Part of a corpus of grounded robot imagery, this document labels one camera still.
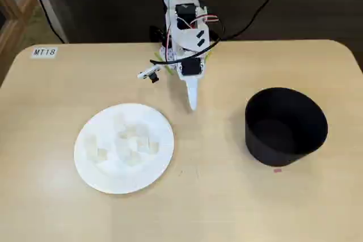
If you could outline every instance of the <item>tabletop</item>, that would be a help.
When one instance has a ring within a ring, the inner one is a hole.
[[[137,79],[157,44],[56,46],[53,59],[22,51],[0,89],[1,241],[363,240],[363,76],[345,46],[220,43],[195,112],[177,76]],[[246,103],[268,87],[303,92],[329,124],[325,144],[281,172],[244,144]],[[94,114],[120,103],[163,113],[175,150],[154,184],[109,195],[78,176],[74,142]]]

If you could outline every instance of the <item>wall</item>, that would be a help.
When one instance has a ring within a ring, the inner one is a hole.
[[[263,0],[205,0],[240,29]],[[363,66],[362,0],[272,0],[241,40],[334,39],[349,46]],[[148,41],[149,25],[163,26],[162,0],[50,0],[74,43]]]

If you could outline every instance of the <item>black container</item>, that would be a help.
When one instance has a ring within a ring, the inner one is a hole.
[[[269,88],[246,106],[246,145],[261,163],[281,167],[320,148],[328,123],[319,106],[304,94]]]

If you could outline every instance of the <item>black cable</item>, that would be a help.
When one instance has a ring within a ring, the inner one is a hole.
[[[219,23],[221,24],[221,27],[222,27],[222,35],[225,34],[225,31],[226,31],[226,28],[225,28],[225,25],[222,23],[221,20],[219,20]],[[194,55],[191,55],[189,57],[186,57],[186,58],[183,58],[183,59],[179,59],[179,60],[175,60],[175,61],[168,61],[168,62],[160,62],[160,61],[154,61],[154,60],[150,60],[150,62],[154,65],[174,65],[176,63],[179,63],[179,62],[183,62],[183,61],[186,61],[186,60],[191,60],[193,58],[196,58],[202,54],[204,54],[205,52],[211,50],[212,48],[214,48],[219,42],[221,41],[221,37],[219,36],[218,39],[212,44],[210,45],[209,47],[203,49],[202,51],[199,51],[198,53],[194,54]]]
[[[44,4],[43,4],[43,2],[42,2],[42,0],[39,0],[39,3],[40,3],[40,5],[41,5],[41,8],[43,9],[43,11],[44,11],[44,14],[45,14],[45,17],[46,17],[46,19],[47,19],[47,21],[48,21],[48,24],[49,24],[49,26],[50,26],[50,28],[51,28],[51,30],[53,31],[53,33],[58,37],[58,39],[60,40],[60,42],[62,42],[63,44],[65,43],[64,42],[64,40],[61,38],[61,36],[56,32],[56,30],[53,28],[53,25],[52,25],[52,22],[50,21],[50,18],[49,18],[49,16],[48,16],[48,14],[47,14],[47,10],[45,9],[45,6],[44,6]]]
[[[252,19],[248,22],[248,24],[242,29],[240,30],[239,32],[233,34],[233,35],[230,35],[230,36],[227,36],[227,37],[223,37],[223,38],[218,38],[218,40],[215,41],[214,44],[210,45],[209,47],[203,49],[202,51],[190,56],[190,57],[187,57],[187,58],[183,58],[183,59],[179,59],[179,60],[176,60],[176,61],[170,61],[170,62],[159,62],[159,61],[154,61],[154,60],[150,60],[151,63],[155,64],[155,65],[173,65],[175,63],[179,63],[179,62],[182,62],[182,61],[186,61],[186,60],[190,60],[192,58],[196,58],[202,54],[204,54],[205,52],[211,50],[212,48],[214,48],[220,41],[227,41],[227,40],[231,40],[233,38],[236,38],[237,36],[241,35],[243,32],[245,32],[251,25],[252,23],[255,21],[255,19],[257,18],[258,14],[263,10],[263,8],[269,3],[270,0],[265,0],[263,2],[263,4],[255,11],[254,15],[252,16]],[[223,28],[223,35],[224,35],[224,32],[225,32],[225,26],[224,24],[221,22],[221,25],[222,25],[222,28]]]
[[[227,37],[224,37],[222,39],[222,41],[227,41],[227,40],[232,40],[234,38],[236,38],[237,36],[241,35],[243,32],[245,32],[251,25],[252,23],[255,21],[255,19],[257,18],[258,14],[263,10],[263,8],[268,4],[270,0],[265,0],[263,2],[263,4],[255,11],[254,15],[252,16],[252,19],[250,20],[250,22],[242,29],[240,30],[239,32],[233,34],[233,35],[230,35],[230,36],[227,36]]]
[[[222,27],[222,36],[225,34],[225,31],[226,31],[226,28],[225,28],[225,25],[222,23],[222,21],[219,20],[219,23],[221,24],[221,27]],[[179,60],[176,60],[176,61],[168,61],[168,62],[161,62],[161,61],[155,61],[155,60],[150,60],[150,62],[153,64],[153,65],[173,65],[173,64],[176,64],[176,63],[179,63],[179,62],[183,62],[183,61],[186,61],[186,60],[191,60],[193,58],[196,58],[202,54],[204,54],[205,52],[211,50],[212,48],[214,48],[220,41],[221,41],[221,37],[219,36],[218,39],[212,44],[210,45],[209,47],[203,49],[202,51],[199,51],[198,53],[194,54],[194,55],[191,55],[189,57],[186,57],[186,58],[182,58],[182,59],[179,59]]]

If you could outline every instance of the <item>label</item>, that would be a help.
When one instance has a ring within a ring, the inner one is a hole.
[[[34,48],[32,59],[54,59],[57,55],[57,47]]]

